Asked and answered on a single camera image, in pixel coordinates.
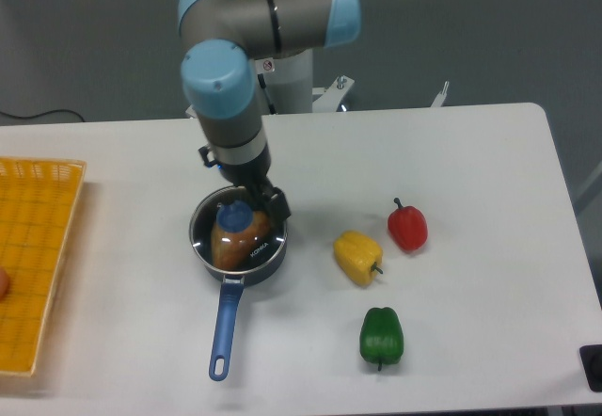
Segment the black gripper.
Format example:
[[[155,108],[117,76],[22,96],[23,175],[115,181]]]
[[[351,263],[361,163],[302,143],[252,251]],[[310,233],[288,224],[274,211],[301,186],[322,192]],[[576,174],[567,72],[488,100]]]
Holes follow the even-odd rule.
[[[286,195],[267,177],[271,155],[264,138],[254,138],[245,145],[230,148],[208,143],[198,152],[206,168],[218,167],[227,181],[253,194],[274,224],[282,224],[291,216]]]

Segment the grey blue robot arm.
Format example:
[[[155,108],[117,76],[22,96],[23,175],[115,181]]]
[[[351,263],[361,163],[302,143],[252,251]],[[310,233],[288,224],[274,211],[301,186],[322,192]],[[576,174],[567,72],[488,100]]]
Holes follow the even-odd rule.
[[[341,46],[360,30],[360,0],[178,0],[182,90],[207,139],[203,163],[245,188],[277,224],[291,211],[267,177],[255,62]]]

